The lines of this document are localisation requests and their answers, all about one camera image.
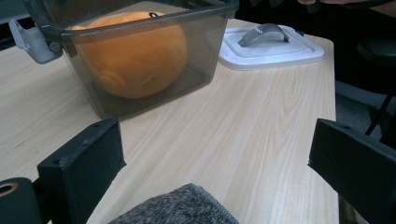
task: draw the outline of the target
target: container handle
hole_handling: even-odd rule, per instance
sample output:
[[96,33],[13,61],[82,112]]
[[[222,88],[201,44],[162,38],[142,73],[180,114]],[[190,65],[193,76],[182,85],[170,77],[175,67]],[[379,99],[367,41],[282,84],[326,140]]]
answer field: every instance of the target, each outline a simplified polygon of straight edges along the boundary
[[286,35],[283,30],[277,26],[276,24],[273,23],[265,23],[262,25],[259,25],[252,30],[248,31],[246,34],[244,34],[239,40],[238,44],[241,47],[245,47],[250,41],[252,41],[254,38],[256,38],[259,35],[263,35],[269,32],[278,32],[283,35],[283,41],[286,43],[289,43],[289,36]]
[[17,47],[24,49],[36,63],[49,63],[63,55],[61,46],[55,42],[48,44],[36,26],[25,30],[15,19],[8,26]]

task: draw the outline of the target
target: translucent plastic container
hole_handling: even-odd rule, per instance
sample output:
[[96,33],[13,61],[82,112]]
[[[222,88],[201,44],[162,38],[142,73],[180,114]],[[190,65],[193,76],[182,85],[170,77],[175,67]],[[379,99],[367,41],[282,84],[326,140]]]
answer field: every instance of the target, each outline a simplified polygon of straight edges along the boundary
[[49,48],[64,50],[94,111],[106,119],[140,114],[210,83],[227,20],[239,2],[25,0],[25,5]]

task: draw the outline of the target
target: gray fleece cloth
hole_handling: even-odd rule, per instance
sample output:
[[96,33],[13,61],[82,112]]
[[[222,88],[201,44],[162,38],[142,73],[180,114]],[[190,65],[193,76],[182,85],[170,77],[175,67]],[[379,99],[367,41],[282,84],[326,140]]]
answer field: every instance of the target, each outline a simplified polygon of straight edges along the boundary
[[146,200],[109,224],[224,223],[238,221],[208,192],[193,184]]

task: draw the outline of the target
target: black block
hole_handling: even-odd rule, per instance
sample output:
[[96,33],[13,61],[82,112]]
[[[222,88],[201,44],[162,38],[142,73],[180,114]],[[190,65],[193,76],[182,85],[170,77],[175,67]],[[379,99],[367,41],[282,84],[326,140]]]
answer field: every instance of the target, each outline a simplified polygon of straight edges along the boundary
[[52,223],[86,223],[124,165],[117,119],[94,123],[40,162],[39,184],[55,202]]
[[308,165],[370,224],[396,223],[396,150],[318,119]]

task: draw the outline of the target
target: wooden table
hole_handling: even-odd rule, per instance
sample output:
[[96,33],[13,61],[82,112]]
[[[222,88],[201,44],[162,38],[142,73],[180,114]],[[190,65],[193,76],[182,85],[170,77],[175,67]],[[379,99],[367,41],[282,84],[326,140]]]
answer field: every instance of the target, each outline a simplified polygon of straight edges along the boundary
[[[188,183],[240,223],[338,223],[336,192],[307,166],[317,118],[335,119],[332,42],[307,38],[325,50],[318,63],[248,72],[219,63],[209,85],[123,119],[128,165],[89,223]],[[1,180],[35,180],[42,160],[99,120],[64,58],[40,65],[17,48],[0,52],[0,106]]]

